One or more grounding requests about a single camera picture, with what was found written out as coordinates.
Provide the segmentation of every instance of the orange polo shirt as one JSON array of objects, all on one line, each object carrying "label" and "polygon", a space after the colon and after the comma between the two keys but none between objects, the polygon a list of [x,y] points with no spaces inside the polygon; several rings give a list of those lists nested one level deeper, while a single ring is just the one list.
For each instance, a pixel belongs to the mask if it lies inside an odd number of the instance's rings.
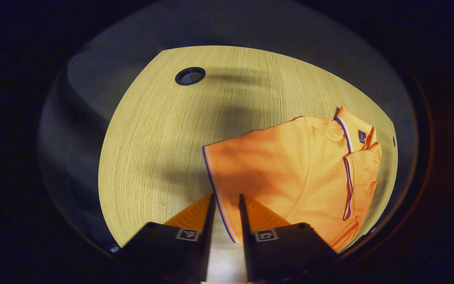
[{"label": "orange polo shirt", "polygon": [[341,108],[335,120],[299,117],[203,147],[229,236],[242,242],[239,194],[305,222],[335,251],[357,234],[380,168],[373,126]]}]

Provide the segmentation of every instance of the wood grain surface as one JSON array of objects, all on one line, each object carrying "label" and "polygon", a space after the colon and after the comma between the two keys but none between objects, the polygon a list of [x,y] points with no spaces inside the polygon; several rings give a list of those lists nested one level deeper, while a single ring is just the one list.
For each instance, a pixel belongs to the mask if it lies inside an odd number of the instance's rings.
[{"label": "wood grain surface", "polygon": [[[175,75],[192,66],[204,68],[205,78],[176,84]],[[124,246],[147,222],[164,223],[211,193],[203,145],[299,116],[333,119],[341,106],[372,124],[382,145],[378,185],[360,237],[383,212],[397,170],[393,124],[369,97],[281,54],[223,46],[162,51],[128,88],[104,139],[99,200],[111,233]],[[232,243],[216,212],[208,282],[245,281],[243,245]]]}]

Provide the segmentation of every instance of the wooden table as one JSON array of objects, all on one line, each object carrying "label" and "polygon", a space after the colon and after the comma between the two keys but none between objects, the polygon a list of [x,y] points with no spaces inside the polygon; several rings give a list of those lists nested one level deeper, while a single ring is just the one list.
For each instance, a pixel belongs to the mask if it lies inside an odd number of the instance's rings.
[{"label": "wooden table", "polygon": [[[192,66],[206,70],[204,79],[178,85],[175,75]],[[281,54],[222,46],[164,50],[128,88],[104,139],[99,200],[113,237],[124,246],[147,222],[163,223],[212,192],[203,145],[299,116],[333,119],[341,106],[372,124],[382,145],[378,185],[360,237],[382,214],[397,170],[393,123],[369,97]],[[208,282],[243,283],[243,245],[232,243],[218,212],[215,218]]]}]

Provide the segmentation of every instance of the gray floor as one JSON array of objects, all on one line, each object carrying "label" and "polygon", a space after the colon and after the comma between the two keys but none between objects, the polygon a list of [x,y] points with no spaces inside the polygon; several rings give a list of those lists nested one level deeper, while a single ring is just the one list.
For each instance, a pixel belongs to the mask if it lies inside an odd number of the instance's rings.
[{"label": "gray floor", "polygon": [[50,194],[83,234],[115,244],[97,195],[97,168],[109,121],[126,89],[160,51],[235,45],[285,54],[362,90],[384,110],[398,138],[394,192],[409,181],[417,148],[407,92],[389,63],[357,34],[290,1],[166,0],[96,36],[58,76],[43,109],[40,162]]}]

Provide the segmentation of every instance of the shirt sleeve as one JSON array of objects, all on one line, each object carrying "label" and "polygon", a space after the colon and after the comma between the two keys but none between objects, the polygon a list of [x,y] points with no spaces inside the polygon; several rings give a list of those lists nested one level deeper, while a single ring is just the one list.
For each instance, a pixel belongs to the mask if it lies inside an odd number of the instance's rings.
[{"label": "shirt sleeve", "polygon": [[285,218],[306,181],[310,162],[304,118],[203,147],[225,228],[242,242],[239,194]]}]

